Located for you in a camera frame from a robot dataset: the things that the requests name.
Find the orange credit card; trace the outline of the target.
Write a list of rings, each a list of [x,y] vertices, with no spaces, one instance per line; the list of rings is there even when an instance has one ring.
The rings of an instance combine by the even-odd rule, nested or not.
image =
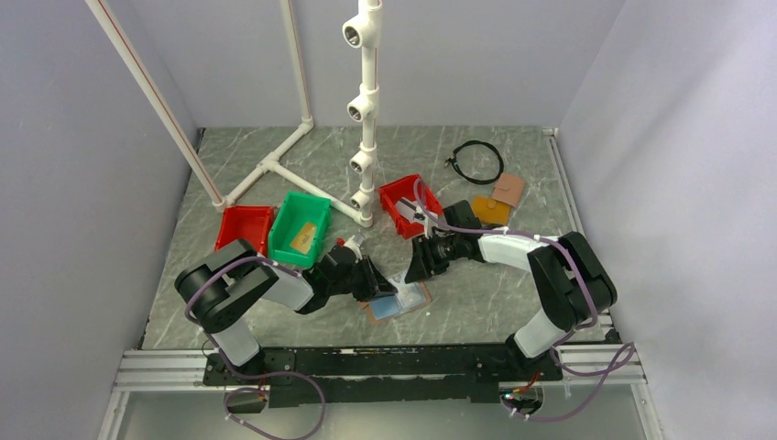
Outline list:
[[[317,234],[317,225],[312,222],[306,222],[290,242],[290,248],[303,255],[307,255],[315,241]]]

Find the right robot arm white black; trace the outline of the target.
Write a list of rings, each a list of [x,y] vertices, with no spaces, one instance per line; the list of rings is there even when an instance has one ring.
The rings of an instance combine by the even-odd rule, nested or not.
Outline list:
[[[505,368],[515,380],[529,379],[555,343],[593,323],[617,300],[613,281],[581,233],[528,236],[505,226],[485,227],[467,201],[444,208],[443,223],[411,243],[407,283],[444,273],[457,259],[509,266],[532,276],[541,309],[506,340]]]

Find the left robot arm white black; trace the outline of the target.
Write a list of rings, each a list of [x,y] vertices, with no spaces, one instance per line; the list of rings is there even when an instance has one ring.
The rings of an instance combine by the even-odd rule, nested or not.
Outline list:
[[[360,302],[398,292],[361,251],[361,236],[339,241],[310,268],[281,266],[247,240],[237,239],[182,271],[174,288],[185,301],[184,316],[224,353],[227,373],[242,385],[263,372],[263,349],[244,315],[261,300],[297,314],[323,308],[333,296]]]

